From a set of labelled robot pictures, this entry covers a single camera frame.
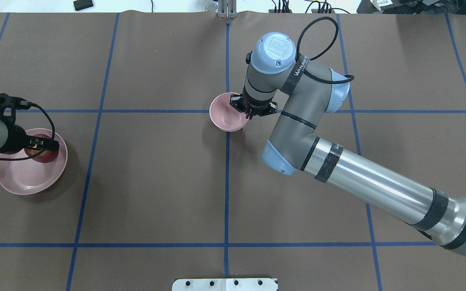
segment white mounting plate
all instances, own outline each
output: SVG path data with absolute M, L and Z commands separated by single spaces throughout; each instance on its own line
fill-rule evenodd
M 172 285 L 172 291 L 278 291 L 278 280 L 273 278 L 179 279 Z

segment pink plate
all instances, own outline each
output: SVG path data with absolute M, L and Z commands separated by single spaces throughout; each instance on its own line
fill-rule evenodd
M 51 136 L 50 129 L 30 129 L 28 135 L 45 134 Z M 59 156 L 43 164 L 29 160 L 6 161 L 0 160 L 0 184 L 8 192 L 18 195 L 35 194 L 52 186 L 64 172 L 68 161 L 66 143 L 60 135 L 55 133 L 55 140 L 59 142 Z M 27 157 L 24 150 L 13 155 L 0 154 L 5 158 Z
M 219 129 L 223 131 L 238 131 L 248 120 L 246 114 L 238 112 L 229 105 L 229 98 L 232 92 L 220 94 L 210 105 L 210 118 Z

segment red apple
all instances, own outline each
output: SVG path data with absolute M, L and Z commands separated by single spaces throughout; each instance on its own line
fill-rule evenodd
M 51 138 L 51 136 L 47 136 L 47 135 L 44 135 L 44 134 L 36 134 L 34 136 L 43 137 L 43 138 L 47 138 L 47 139 Z M 27 156 L 33 156 L 33 155 L 37 154 L 39 151 L 24 149 L 24 152 L 26 153 Z M 59 156 L 59 152 L 46 150 L 44 153 L 38 155 L 37 157 L 32 158 L 32 160 L 34 160 L 36 162 L 47 163 L 47 162 L 52 162 L 53 160 L 55 160 L 57 158 L 57 156 Z

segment logo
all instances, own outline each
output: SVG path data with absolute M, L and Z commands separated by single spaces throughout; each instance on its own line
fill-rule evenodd
M 280 55 L 281 57 L 285 56 L 285 52 L 287 51 L 287 47 L 290 46 L 289 41 L 284 41 L 278 39 L 277 37 L 273 37 L 267 46 L 267 50 L 271 51 L 276 55 Z
M 307 58 L 305 57 L 303 61 L 301 62 L 301 65 L 294 71 L 294 76 L 299 76 L 301 74 L 301 71 L 303 71 L 303 68 L 305 68 L 305 64 L 307 64 Z

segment silver arm tube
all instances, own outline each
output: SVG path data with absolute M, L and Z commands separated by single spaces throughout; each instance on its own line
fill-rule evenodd
M 272 46 L 274 35 L 267 34 L 258 41 L 248 68 L 244 93 L 254 105 L 270 101 L 277 89 L 285 92 L 289 79 L 299 71 L 300 64 L 295 61 L 279 68 L 290 59 L 292 46 L 285 46 L 290 40 L 281 34 L 276 35 L 278 45 Z M 287 59 L 278 59 L 274 54 L 277 50 L 283 51 L 281 55 Z M 323 80 L 339 80 L 339 74 L 316 63 L 306 69 Z M 466 198 L 448 197 L 314 135 L 322 113 L 337 110 L 348 88 L 308 76 L 298 79 L 287 93 L 289 99 L 262 160 L 280 173 L 292 175 L 299 169 L 320 182 L 333 184 L 411 225 L 441 247 L 466 256 Z

